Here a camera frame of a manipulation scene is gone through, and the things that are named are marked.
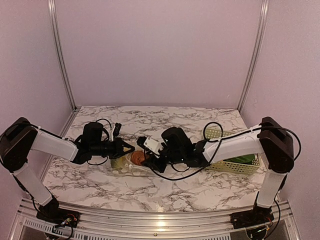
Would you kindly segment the brown fake potato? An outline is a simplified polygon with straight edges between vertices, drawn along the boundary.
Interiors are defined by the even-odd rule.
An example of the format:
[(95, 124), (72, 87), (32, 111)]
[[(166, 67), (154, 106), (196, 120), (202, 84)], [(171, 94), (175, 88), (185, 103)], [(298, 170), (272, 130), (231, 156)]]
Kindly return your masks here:
[(130, 157), (130, 161), (137, 166), (142, 166), (145, 160), (146, 160), (146, 155), (141, 150), (134, 151)]

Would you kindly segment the clear polka-dot zip bag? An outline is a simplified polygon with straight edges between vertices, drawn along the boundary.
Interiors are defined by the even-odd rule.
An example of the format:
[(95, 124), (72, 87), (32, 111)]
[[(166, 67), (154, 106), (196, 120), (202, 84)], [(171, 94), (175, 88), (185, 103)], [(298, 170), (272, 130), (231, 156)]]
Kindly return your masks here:
[(125, 167), (123, 169), (112, 169), (110, 166), (110, 170), (115, 176), (133, 176), (133, 177), (149, 177), (153, 175), (153, 172), (149, 167), (140, 166), (133, 164), (130, 159), (133, 152), (126, 154), (120, 158), (126, 160)]

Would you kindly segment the pale green plastic basket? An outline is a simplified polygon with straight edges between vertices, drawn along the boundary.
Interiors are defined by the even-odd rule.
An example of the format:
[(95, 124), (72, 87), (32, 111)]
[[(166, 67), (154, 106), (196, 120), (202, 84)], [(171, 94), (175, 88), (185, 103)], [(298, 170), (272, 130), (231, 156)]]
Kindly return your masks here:
[[(221, 130), (218, 129), (218, 127), (208, 127), (204, 134), (207, 139), (216, 140), (221, 137)], [(235, 134), (235, 132), (223, 131), (223, 137), (228, 137), (232, 134)], [(257, 154), (249, 154), (211, 163), (205, 170), (252, 175), (260, 168), (260, 166), (261, 161), (259, 156)]]

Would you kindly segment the green fake leafy vegetable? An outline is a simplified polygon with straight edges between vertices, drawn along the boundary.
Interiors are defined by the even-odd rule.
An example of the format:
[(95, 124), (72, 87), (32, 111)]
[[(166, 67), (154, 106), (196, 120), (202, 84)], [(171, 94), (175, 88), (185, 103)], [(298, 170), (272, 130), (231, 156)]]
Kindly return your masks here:
[(231, 163), (236, 163), (236, 164), (247, 164), (250, 165), (253, 160), (255, 160), (255, 155), (254, 154), (248, 154), (248, 155), (242, 155), (238, 157), (233, 157), (233, 158), (228, 158), (223, 160), (224, 162), (231, 162)]

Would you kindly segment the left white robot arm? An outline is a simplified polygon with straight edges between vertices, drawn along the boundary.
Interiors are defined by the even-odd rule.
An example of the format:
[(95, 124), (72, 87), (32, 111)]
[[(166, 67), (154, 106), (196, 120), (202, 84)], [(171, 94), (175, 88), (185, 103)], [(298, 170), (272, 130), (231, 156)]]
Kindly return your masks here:
[(13, 175), (37, 203), (45, 206), (44, 215), (53, 223), (63, 219), (63, 211), (40, 179), (36, 161), (41, 157), (55, 156), (76, 165), (88, 163), (93, 157), (105, 160), (118, 159), (135, 151), (135, 147), (119, 137), (121, 124), (108, 132), (98, 121), (87, 123), (74, 140), (58, 136), (20, 117), (0, 136), (0, 163)]

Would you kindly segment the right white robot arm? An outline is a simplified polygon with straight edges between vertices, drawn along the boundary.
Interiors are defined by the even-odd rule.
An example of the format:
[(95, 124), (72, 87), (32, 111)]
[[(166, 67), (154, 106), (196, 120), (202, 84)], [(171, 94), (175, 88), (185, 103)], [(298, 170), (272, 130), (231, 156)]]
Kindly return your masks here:
[(248, 212), (247, 219), (258, 224), (267, 216), (267, 208), (274, 202), (286, 175), (293, 169), (297, 154), (293, 131), (281, 127), (272, 117), (264, 117), (261, 123), (239, 133), (222, 135), (217, 139), (204, 137), (193, 143), (180, 127), (170, 127), (161, 134), (162, 141), (140, 136), (136, 143), (143, 149), (142, 165), (161, 177), (167, 165), (185, 164), (198, 172), (211, 164), (242, 157), (258, 155), (267, 168), (256, 206)]

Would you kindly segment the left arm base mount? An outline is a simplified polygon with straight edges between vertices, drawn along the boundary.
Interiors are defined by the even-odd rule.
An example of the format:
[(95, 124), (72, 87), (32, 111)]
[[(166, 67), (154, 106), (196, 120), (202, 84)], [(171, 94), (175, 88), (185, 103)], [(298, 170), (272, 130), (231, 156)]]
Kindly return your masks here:
[(60, 208), (60, 204), (54, 195), (47, 204), (38, 204), (36, 207), (35, 201), (32, 201), (33, 206), (36, 208), (36, 217), (40, 220), (54, 223), (58, 226), (69, 225), (76, 228), (80, 219), (78, 211)]

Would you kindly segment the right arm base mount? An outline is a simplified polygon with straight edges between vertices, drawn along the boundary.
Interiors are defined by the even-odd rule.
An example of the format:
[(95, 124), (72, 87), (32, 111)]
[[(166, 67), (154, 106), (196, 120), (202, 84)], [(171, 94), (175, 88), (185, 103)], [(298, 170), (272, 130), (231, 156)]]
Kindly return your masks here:
[(255, 200), (253, 208), (250, 210), (234, 212), (230, 215), (230, 222), (234, 229), (248, 228), (274, 220), (272, 207), (260, 207)]

